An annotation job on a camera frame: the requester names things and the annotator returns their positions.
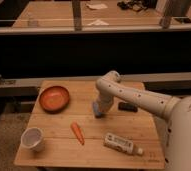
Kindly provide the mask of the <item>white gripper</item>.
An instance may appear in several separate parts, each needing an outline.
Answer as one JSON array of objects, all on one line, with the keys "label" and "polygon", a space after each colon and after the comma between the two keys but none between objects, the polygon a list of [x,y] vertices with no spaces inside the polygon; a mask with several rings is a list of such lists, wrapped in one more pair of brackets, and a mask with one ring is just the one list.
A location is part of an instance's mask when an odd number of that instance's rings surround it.
[{"label": "white gripper", "polygon": [[97,103],[98,103],[99,112],[106,113],[112,107],[114,103],[114,97],[107,93],[100,92],[97,99]]}]

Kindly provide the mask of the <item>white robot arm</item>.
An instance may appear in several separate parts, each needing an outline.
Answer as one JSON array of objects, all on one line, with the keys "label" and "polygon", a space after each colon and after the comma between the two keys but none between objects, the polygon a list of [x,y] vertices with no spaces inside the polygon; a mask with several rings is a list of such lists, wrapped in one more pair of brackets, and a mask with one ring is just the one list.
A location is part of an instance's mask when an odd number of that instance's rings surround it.
[{"label": "white robot arm", "polygon": [[107,113],[117,97],[162,118],[168,124],[165,171],[191,171],[191,96],[178,98],[135,89],[120,81],[121,76],[116,71],[110,71],[96,81],[99,95],[93,102],[95,116]]}]

